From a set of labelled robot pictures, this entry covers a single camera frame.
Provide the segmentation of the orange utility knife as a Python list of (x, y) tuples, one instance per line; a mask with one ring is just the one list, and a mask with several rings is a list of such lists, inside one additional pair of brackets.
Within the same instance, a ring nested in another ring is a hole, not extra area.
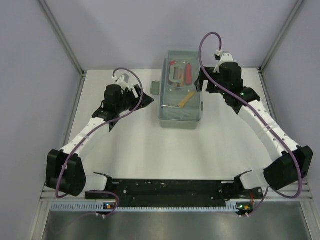
[(182, 88), (185, 84), (184, 69), (181, 67), (176, 67), (174, 77), (175, 77), (175, 80), (177, 81), (174, 83), (174, 85), (178, 88)]

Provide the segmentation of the yellow utility knife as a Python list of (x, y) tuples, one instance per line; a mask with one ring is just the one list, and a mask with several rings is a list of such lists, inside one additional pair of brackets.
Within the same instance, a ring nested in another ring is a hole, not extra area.
[(193, 96), (196, 94), (195, 91), (190, 91), (179, 103), (178, 107), (179, 108), (184, 108), (185, 105), (193, 98)]

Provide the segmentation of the green plastic toolbox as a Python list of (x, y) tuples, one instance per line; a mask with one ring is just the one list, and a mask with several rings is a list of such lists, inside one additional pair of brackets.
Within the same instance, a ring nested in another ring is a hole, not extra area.
[[(192, 84), (186, 84), (186, 64), (192, 65)], [(176, 87), (175, 68), (184, 69), (184, 86)], [(170, 50), (163, 61), (160, 81), (151, 84), (152, 95), (159, 96), (158, 119), (160, 126), (167, 129), (194, 130), (201, 121), (203, 102), (201, 93), (196, 90), (195, 82), (200, 71), (197, 51)], [(193, 98), (179, 108), (178, 103), (189, 93), (195, 92)]]

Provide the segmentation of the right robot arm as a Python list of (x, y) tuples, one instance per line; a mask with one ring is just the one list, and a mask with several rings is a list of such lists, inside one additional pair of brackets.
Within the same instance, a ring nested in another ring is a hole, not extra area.
[(286, 195), (287, 199), (296, 199), (302, 192), (302, 180), (308, 174), (313, 158), (309, 146), (300, 146), (292, 140), (270, 116), (260, 96), (251, 87), (244, 86), (242, 68), (236, 62), (226, 62), (216, 70), (214, 67), (202, 67), (195, 82), (196, 90), (219, 93), (227, 106), (245, 121), (266, 148), (272, 163), (256, 170), (250, 170), (234, 178), (233, 192), (239, 198), (245, 198), (252, 189), (271, 187), (280, 194), (280, 190), (298, 183), (295, 195)]

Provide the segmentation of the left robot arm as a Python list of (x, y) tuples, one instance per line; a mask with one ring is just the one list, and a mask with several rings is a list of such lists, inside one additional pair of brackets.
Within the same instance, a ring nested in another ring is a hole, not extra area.
[(60, 150), (53, 149), (48, 153), (46, 186), (74, 197), (96, 191), (102, 198), (109, 198), (114, 187), (108, 183), (108, 177), (103, 173), (90, 173), (85, 168), (85, 160), (102, 137), (118, 123), (123, 112), (131, 114), (153, 102), (154, 99), (144, 93), (139, 85), (133, 88), (108, 85), (104, 100), (84, 129)]

